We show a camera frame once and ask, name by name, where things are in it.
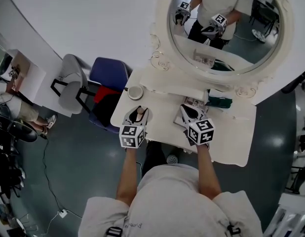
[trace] blue chair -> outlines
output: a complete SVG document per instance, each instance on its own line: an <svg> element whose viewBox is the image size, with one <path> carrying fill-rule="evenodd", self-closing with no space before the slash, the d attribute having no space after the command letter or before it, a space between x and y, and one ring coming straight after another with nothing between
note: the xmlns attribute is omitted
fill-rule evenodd
<svg viewBox="0 0 305 237"><path fill-rule="evenodd" d="M126 65L123 62L99 57L95 60L92 66L89 78L91 81L98 82L104 87L122 93L128 81L129 74ZM101 102L94 105L89 114L89 121L107 131L119 133L119 127L113 126L111 123L104 127L104 125L97 119L94 110L100 103Z"/></svg>

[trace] gray chair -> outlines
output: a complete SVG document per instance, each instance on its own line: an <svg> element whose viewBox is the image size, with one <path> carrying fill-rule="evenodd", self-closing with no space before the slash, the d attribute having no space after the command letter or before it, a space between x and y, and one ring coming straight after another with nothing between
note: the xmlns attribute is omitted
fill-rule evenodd
<svg viewBox="0 0 305 237"><path fill-rule="evenodd" d="M51 88L59 96L58 103L65 110L73 114L79 114L82 108L88 109L85 100L86 95L80 97L82 93L95 96L94 93L87 90L88 80L82 70L77 58L72 54L66 54L63 58L62 70L59 75L60 79L55 79ZM65 86L62 92L55 88L55 84Z"/></svg>

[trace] white wall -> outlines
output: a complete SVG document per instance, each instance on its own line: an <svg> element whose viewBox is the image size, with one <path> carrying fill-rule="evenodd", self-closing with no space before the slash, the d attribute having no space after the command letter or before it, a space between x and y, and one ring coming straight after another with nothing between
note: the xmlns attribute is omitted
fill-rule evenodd
<svg viewBox="0 0 305 237"><path fill-rule="evenodd" d="M149 28L157 0L13 0L30 24L63 57L72 53L89 65L98 56L131 68L151 56ZM274 78L260 86L253 103L268 98L305 71L305 0L289 0L295 16L292 50Z"/></svg>
<svg viewBox="0 0 305 237"><path fill-rule="evenodd" d="M47 43L64 57L92 65L99 56L144 67L151 57L156 0L13 0Z"/></svg>

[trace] ornate mirror frame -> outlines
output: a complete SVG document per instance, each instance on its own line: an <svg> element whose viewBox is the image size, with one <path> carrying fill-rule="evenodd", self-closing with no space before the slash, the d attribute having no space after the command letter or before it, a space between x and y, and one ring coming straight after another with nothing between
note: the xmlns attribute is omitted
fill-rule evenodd
<svg viewBox="0 0 305 237"><path fill-rule="evenodd" d="M253 66L233 72L214 72L213 70L200 70L188 62L176 48L170 32L169 11L172 0L158 0L156 10L156 35L160 39L161 49L169 60L178 68L192 77L218 84L234 86L259 83L271 75L288 55L294 33L294 18L288 0L275 0L280 13L280 29L276 44L266 57Z"/></svg>

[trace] black pants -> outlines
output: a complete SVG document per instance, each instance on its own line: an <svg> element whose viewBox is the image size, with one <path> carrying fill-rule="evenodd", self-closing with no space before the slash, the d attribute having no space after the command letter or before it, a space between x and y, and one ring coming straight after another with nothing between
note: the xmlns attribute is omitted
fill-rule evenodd
<svg viewBox="0 0 305 237"><path fill-rule="evenodd" d="M188 38L190 40L193 40L193 41L204 44L206 42L206 40L208 39L208 37L201 33L202 29L203 29L203 27L196 20L195 23L193 24L192 28L191 28L191 31L190 31L190 34L189 34ZM222 50L224 45L227 44L228 42L229 42L229 40L216 38L214 40L211 40L210 46Z"/></svg>
<svg viewBox="0 0 305 237"><path fill-rule="evenodd" d="M146 147L146 159L143 166L143 176L153 167L165 164L167 164L167 160L161 149L161 143L149 141Z"/></svg>

